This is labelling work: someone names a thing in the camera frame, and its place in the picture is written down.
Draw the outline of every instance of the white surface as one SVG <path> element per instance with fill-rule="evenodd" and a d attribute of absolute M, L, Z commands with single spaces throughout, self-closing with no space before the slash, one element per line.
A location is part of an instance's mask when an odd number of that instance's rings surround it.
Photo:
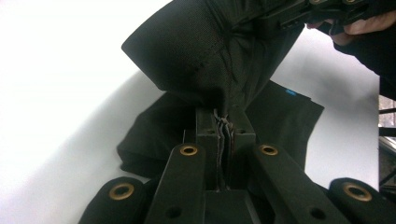
<path fill-rule="evenodd" d="M 76 223 L 161 92 L 120 50 L 168 0 L 0 2 L 0 223 Z M 273 80 L 325 106 L 306 171 L 376 187 L 377 76 L 304 31 Z"/>

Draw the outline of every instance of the human hand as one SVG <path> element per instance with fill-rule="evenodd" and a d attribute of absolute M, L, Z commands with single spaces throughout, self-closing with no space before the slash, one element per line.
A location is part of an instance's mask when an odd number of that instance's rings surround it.
<path fill-rule="evenodd" d="M 315 24 L 307 24 L 309 29 L 318 28 L 323 22 Z M 352 24 L 344 26 L 344 33 L 338 35 L 331 35 L 332 41 L 339 45 L 345 46 L 351 43 L 359 35 L 378 32 L 388 29 L 396 23 L 396 10 L 379 16 L 372 17 L 366 21 L 355 21 Z"/>

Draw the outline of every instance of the black sleeve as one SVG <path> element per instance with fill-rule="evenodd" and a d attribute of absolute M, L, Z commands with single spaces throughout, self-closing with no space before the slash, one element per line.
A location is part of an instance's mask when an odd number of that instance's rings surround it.
<path fill-rule="evenodd" d="M 380 76 L 380 94 L 396 100 L 396 25 L 385 31 L 361 35 L 347 46 L 334 47 L 354 55 Z"/>

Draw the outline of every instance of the blue tag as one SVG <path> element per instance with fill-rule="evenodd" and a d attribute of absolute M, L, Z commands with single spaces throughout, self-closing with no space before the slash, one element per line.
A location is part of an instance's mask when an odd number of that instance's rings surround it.
<path fill-rule="evenodd" d="M 297 92 L 295 92 L 295 91 L 286 90 L 286 92 L 287 92 L 288 94 L 292 95 L 292 96 L 296 96 L 296 95 L 297 95 Z"/>

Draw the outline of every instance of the blue mark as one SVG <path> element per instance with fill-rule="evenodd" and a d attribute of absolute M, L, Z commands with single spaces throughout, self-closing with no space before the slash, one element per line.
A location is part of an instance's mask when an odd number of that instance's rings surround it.
<path fill-rule="evenodd" d="M 286 92 L 287 92 L 288 94 L 292 95 L 292 96 L 296 96 L 296 95 L 297 95 L 297 92 L 295 92 L 295 91 L 286 90 Z"/>

